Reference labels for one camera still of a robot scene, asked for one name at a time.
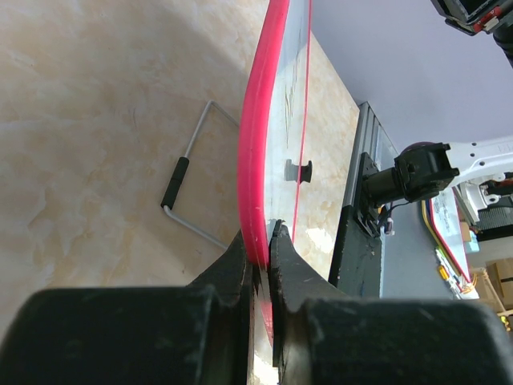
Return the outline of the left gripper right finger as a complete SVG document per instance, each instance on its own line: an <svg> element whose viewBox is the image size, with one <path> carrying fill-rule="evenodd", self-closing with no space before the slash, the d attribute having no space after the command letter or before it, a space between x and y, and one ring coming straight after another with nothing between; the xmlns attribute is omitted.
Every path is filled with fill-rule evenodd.
<svg viewBox="0 0 513 385"><path fill-rule="evenodd" d="M282 384L509 384L512 345L471 301L365 300L329 284L278 221L269 244L273 363Z"/></svg>

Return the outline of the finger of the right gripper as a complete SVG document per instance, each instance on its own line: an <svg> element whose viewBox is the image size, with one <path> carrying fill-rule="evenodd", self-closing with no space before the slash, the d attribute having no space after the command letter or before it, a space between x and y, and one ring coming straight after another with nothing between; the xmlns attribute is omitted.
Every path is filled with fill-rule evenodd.
<svg viewBox="0 0 513 385"><path fill-rule="evenodd" d="M431 0L448 26L474 36L512 25L512 0Z"/></svg>

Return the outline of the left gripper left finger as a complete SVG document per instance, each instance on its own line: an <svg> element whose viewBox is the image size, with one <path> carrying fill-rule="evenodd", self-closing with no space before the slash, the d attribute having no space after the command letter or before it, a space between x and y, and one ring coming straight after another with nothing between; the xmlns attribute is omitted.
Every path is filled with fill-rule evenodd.
<svg viewBox="0 0 513 385"><path fill-rule="evenodd" d="M251 371L241 236L186 286L41 290L1 344L4 384L246 384Z"/></svg>

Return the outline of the pink framed whiteboard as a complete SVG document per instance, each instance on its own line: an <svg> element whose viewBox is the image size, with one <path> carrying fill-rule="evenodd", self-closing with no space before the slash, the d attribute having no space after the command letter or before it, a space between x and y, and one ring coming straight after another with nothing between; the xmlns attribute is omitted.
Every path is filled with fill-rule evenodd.
<svg viewBox="0 0 513 385"><path fill-rule="evenodd" d="M240 118L237 200L249 260L262 274L266 331L276 342L269 295L271 238L295 229L308 105L310 1L271 1L250 71Z"/></svg>

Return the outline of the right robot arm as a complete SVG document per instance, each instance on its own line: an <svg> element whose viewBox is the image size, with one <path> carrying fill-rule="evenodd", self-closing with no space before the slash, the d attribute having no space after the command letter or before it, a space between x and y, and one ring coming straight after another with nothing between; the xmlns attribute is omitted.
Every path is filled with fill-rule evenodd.
<svg viewBox="0 0 513 385"><path fill-rule="evenodd" d="M492 34L512 61L511 1L433 1L448 26L474 36ZM512 138L472 143L412 144L383 171L366 170L372 164L363 153L355 202L365 209L399 201L417 202L436 197L446 188L476 180L482 184L512 171Z"/></svg>

